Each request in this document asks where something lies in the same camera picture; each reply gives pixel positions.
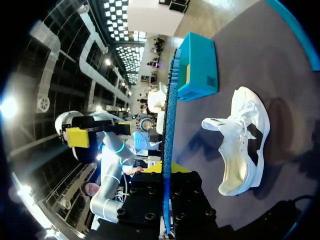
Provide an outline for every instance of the black cable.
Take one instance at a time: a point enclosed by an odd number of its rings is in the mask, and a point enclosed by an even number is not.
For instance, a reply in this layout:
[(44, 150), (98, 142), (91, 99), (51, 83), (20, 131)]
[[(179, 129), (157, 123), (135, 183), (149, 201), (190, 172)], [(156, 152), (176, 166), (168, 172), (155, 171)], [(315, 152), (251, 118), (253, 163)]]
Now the black cable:
[(299, 196), (299, 197), (295, 198), (295, 199), (292, 200), (292, 201), (293, 201), (294, 203), (296, 203), (296, 202), (298, 202), (298, 201), (300, 201), (300, 200), (302, 200), (302, 199), (310, 199), (310, 200), (313, 200), (314, 197), (311, 196), (311, 195), (302, 195), (302, 196)]

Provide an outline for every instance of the person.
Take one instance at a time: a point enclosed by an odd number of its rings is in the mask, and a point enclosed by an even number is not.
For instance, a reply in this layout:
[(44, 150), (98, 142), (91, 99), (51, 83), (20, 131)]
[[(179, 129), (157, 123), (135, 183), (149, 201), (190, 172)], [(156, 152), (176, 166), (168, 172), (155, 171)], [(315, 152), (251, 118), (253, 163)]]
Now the person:
[(152, 115), (149, 115), (149, 114), (146, 114), (146, 113), (143, 113), (143, 112), (140, 112), (139, 114), (138, 114), (138, 118), (139, 119), (146, 119), (146, 118), (149, 118), (149, 119), (152, 119), (153, 118), (153, 116)]
[[(118, 202), (123, 202), (122, 196), (124, 195), (125, 192), (129, 193), (130, 188), (131, 188), (131, 185), (129, 183), (131, 181), (130, 175), (133, 175), (136, 172), (143, 172), (143, 171), (144, 171), (144, 169), (140, 166), (126, 171), (124, 173), (124, 175), (121, 176), (120, 184), (119, 184), (117, 191), (115, 192), (114, 198), (112, 200), (118, 201)], [(126, 191), (125, 179), (126, 179), (127, 186), (128, 186), (127, 191)], [(99, 191), (100, 186), (98, 184), (96, 184), (95, 182), (86, 181), (81, 185), (80, 189), (84, 195), (86, 195), (88, 197), (93, 197)]]
[(142, 99), (138, 99), (137, 102), (140, 102), (142, 104), (146, 104), (146, 103), (148, 103), (148, 100), (142, 98)]

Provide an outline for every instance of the teal box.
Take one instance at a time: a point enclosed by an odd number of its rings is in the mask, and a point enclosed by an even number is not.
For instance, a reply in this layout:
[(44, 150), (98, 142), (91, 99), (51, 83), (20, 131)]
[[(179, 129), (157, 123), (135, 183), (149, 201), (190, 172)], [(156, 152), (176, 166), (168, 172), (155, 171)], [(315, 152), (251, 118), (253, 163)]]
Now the teal box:
[(218, 69), (215, 43), (204, 36), (189, 32), (181, 50), (177, 99), (188, 102), (218, 92)]

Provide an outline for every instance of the man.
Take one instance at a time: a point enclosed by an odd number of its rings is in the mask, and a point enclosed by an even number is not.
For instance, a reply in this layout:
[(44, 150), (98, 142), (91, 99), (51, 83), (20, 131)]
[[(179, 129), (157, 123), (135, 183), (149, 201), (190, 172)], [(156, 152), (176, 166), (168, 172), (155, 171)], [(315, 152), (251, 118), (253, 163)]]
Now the man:
[[(135, 169), (126, 171), (125, 174), (122, 175), (121, 177), (120, 184), (112, 200), (123, 202), (122, 196), (124, 195), (125, 192), (128, 193), (131, 188), (131, 185), (129, 184), (129, 182), (131, 181), (130, 175), (133, 175), (136, 172), (143, 172), (143, 170), (144, 169), (142, 167), (138, 166)], [(85, 182), (81, 186), (81, 191), (83, 192), (84, 195), (93, 197), (99, 191), (99, 188), (100, 186), (94, 182)]]

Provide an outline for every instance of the white wall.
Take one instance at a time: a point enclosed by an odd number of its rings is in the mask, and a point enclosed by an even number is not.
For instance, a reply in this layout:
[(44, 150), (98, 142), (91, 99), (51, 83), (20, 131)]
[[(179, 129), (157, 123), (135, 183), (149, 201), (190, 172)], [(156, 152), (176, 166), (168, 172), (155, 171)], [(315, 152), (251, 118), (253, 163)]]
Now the white wall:
[(130, 0), (128, 30), (174, 36), (184, 14), (169, 10), (159, 0)]

